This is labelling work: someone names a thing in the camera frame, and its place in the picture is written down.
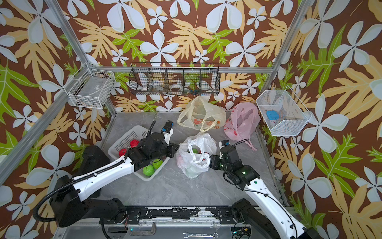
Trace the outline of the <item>red apple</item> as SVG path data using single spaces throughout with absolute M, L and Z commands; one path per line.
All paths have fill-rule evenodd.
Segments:
M 118 152 L 118 155 L 121 157 L 121 156 L 125 156 L 127 154 L 127 149 L 126 148 L 122 148 L 119 152 Z
M 129 146 L 130 146 L 130 148 L 135 148 L 135 147 L 138 147 L 139 143 L 140 143 L 139 140 L 134 139 L 134 140 L 130 141 Z

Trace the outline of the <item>white perforated plastic basket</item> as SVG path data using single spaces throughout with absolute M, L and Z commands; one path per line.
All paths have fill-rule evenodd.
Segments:
M 129 131 L 127 131 L 122 137 L 120 137 L 109 149 L 108 149 L 108 155 L 110 159 L 117 160 L 120 158 L 119 152 L 122 149 L 127 149 L 130 147 L 130 142 L 132 140 L 138 140 L 141 141 L 143 138 L 147 136 L 148 129 L 137 125 L 131 128 Z M 140 178 L 143 181 L 150 181 L 154 179 L 156 175 L 159 174 L 159 172 L 164 168 L 164 166 L 167 164 L 167 162 L 170 160 L 170 158 L 162 158 L 163 163 L 154 170 L 154 173 L 151 176 L 145 175 L 143 172 L 143 169 L 140 169 L 134 174 Z

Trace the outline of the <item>white plastic bag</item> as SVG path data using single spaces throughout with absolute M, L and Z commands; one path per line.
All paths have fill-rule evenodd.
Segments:
M 210 168 L 211 155 L 217 152 L 216 141 L 208 133 L 189 136 L 176 152 L 177 166 L 190 179 L 197 178 Z

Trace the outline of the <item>pink apple-print plastic bag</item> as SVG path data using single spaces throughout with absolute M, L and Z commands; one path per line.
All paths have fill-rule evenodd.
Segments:
M 260 122 L 258 108 L 251 102 L 237 104 L 231 111 L 226 121 L 224 132 L 230 140 L 241 141 L 249 139 L 245 143 L 253 150 L 257 149 L 250 138 Z

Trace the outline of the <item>yellow orange-print plastic bag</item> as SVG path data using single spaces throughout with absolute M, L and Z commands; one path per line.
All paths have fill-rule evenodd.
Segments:
M 200 132 L 223 128 L 226 123 L 226 111 L 209 103 L 201 96 L 193 99 L 181 112 L 178 125 Z

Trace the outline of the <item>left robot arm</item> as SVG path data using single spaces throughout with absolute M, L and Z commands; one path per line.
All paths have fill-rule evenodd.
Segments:
M 36 204 L 33 218 L 39 222 L 57 222 L 61 228 L 82 219 L 123 222 L 126 207 L 119 199 L 100 200 L 91 198 L 91 195 L 115 180 L 148 166 L 152 160 L 173 158 L 179 149 L 179 145 L 170 142 L 173 126 L 172 121 L 167 121 L 161 132 L 149 131 L 137 147 L 99 169 L 72 179 L 67 176 L 60 178 L 55 189 Z

